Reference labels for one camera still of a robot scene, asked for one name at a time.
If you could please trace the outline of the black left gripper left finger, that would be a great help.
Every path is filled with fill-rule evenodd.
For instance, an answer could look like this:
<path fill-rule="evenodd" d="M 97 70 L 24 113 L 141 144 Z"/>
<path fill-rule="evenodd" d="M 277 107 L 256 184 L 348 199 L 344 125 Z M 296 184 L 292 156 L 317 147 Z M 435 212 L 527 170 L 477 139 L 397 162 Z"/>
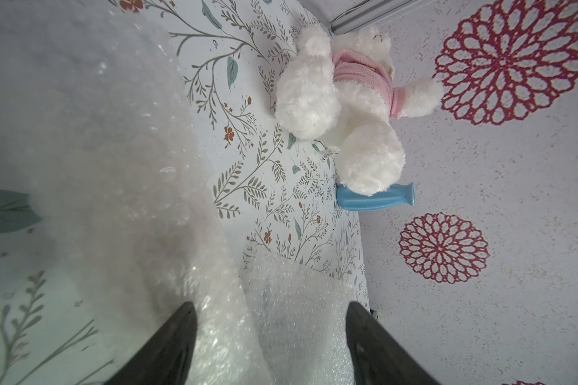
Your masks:
<path fill-rule="evenodd" d="M 108 385 L 184 385 L 197 338 L 194 303 L 183 303 Z"/>

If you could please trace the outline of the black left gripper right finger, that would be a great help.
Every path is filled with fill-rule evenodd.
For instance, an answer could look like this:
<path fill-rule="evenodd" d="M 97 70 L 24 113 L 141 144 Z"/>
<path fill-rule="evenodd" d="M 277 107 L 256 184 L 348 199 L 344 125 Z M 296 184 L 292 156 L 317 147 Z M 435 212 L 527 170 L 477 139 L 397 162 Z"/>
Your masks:
<path fill-rule="evenodd" d="M 348 305 L 345 332 L 357 384 L 439 385 L 358 302 Z"/>

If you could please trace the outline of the bubble wrap around vase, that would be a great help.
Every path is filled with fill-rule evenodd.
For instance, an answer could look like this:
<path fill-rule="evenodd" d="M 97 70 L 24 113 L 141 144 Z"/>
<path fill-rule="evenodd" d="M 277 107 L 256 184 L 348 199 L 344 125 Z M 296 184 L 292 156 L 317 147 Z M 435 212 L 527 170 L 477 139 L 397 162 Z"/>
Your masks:
<path fill-rule="evenodd" d="M 240 274 L 275 384 L 353 384 L 346 338 L 352 287 L 257 248 Z"/>

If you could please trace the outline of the blue vase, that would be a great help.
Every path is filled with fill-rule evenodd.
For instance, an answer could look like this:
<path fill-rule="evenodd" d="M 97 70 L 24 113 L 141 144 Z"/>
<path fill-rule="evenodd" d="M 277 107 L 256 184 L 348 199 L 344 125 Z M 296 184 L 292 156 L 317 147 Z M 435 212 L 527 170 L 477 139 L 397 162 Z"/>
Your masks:
<path fill-rule="evenodd" d="M 340 185 L 337 188 L 337 204 L 343 210 L 352 212 L 374 212 L 387 210 L 399 205 L 415 205 L 414 183 L 393 184 L 383 192 L 367 197 Z"/>

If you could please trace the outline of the white plush dog pink shirt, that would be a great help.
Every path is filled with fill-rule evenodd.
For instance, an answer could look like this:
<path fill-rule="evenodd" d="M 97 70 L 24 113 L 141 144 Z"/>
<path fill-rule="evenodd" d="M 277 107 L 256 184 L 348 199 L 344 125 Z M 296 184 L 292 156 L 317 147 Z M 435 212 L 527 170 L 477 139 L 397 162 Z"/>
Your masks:
<path fill-rule="evenodd" d="M 306 27 L 276 90 L 279 125 L 330 149 L 340 184 L 366 197 L 397 183 L 406 164 L 391 120 L 430 115 L 444 93 L 428 78 L 394 85 L 391 43 L 376 27 L 343 35 Z"/>

